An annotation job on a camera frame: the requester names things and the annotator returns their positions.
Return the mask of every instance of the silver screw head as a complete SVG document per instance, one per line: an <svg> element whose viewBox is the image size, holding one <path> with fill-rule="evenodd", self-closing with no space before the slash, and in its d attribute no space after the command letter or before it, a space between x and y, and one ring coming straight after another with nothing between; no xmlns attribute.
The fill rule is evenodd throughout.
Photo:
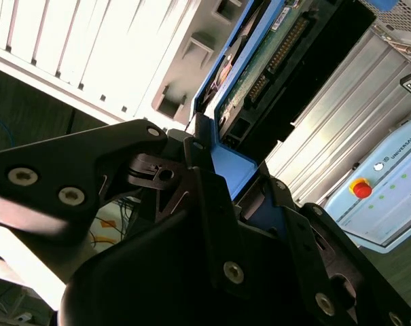
<svg viewBox="0 0 411 326"><path fill-rule="evenodd" d="M80 205L85 198L83 191L76 187L65 187L58 193L58 199L69 206Z"/></svg>
<svg viewBox="0 0 411 326"><path fill-rule="evenodd" d="M403 322L394 312L389 313L389 318L395 326L403 326Z"/></svg>
<svg viewBox="0 0 411 326"><path fill-rule="evenodd" d="M199 149L204 149L204 147L203 147L200 143L193 142L193 145L194 145L195 147L199 148Z"/></svg>
<svg viewBox="0 0 411 326"><path fill-rule="evenodd" d="M321 209L319 209L318 207L313 207L312 210L314 211L314 213L316 213L318 216L323 215L323 212L321 211Z"/></svg>
<svg viewBox="0 0 411 326"><path fill-rule="evenodd" d="M324 293L317 293L315 295L315 301L319 305L320 309L327 315L327 316L334 316L335 315L335 307L334 304L330 301L330 299Z"/></svg>
<svg viewBox="0 0 411 326"><path fill-rule="evenodd" d="M34 184L39 178L37 173L30 168L13 168L7 177L13 184L23 187Z"/></svg>
<svg viewBox="0 0 411 326"><path fill-rule="evenodd" d="M279 189L281 189L281 190L285 190L285 185L284 185L284 183L282 182L282 181L280 181L280 180L276 180L276 184L277 184L277 186L279 187Z"/></svg>
<svg viewBox="0 0 411 326"><path fill-rule="evenodd" d="M224 273L226 278L234 284L241 284L245 279L245 273L241 267L233 261L227 261L224 264Z"/></svg>
<svg viewBox="0 0 411 326"><path fill-rule="evenodd" d="M160 136L160 132L152 127L149 127L147 130L153 136Z"/></svg>

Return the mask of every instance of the red emergency stop button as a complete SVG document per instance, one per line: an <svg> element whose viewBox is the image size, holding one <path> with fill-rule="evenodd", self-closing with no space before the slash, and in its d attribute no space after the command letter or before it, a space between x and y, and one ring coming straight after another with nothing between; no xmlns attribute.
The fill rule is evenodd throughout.
<svg viewBox="0 0 411 326"><path fill-rule="evenodd" d="M364 178L354 180L350 184L350 192L354 194L356 197L358 197L359 199L364 199L364 198L369 197L372 191L373 189L368 183L368 180Z"/></svg>

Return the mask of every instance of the blue cable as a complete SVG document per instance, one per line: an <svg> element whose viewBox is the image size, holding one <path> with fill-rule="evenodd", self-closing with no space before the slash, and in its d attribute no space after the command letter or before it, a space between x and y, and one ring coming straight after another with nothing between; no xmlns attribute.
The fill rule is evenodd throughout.
<svg viewBox="0 0 411 326"><path fill-rule="evenodd" d="M0 126L4 129L4 131L6 131L7 135L9 136L10 145L14 147L15 146L14 137L12 136L12 133L10 132L9 128L1 120L0 120Z"/></svg>

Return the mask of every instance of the green circuit board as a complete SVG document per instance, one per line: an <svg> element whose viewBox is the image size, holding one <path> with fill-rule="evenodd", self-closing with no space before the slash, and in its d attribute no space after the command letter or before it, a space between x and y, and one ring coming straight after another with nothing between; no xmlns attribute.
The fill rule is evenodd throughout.
<svg viewBox="0 0 411 326"><path fill-rule="evenodd" d="M284 7L275 23L267 32L263 42L258 47L255 54L252 56L249 64L246 66L242 75L230 91L225 103L219 109L219 119L221 120L230 111L237 107L237 105L244 101L246 95L248 95L253 87L258 85L259 77L262 75L264 69L267 68L270 60L276 54L276 51L283 45L286 40L286 36L291 32L296 21L300 17L302 10L308 1L305 1L304 5L298 8Z"/></svg>

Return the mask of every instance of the circuit board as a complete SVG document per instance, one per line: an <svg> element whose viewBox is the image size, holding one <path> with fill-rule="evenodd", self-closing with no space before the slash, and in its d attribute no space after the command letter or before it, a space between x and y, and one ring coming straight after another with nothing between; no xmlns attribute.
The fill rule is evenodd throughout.
<svg viewBox="0 0 411 326"><path fill-rule="evenodd" d="M309 23L301 15L308 8L310 1L297 7L286 6L267 32L263 42L249 61L243 74L229 93L225 103L219 108L219 127L221 128L231 115L237 115L245 103L255 102L268 83L270 75L276 73L279 65L295 44L298 37Z"/></svg>

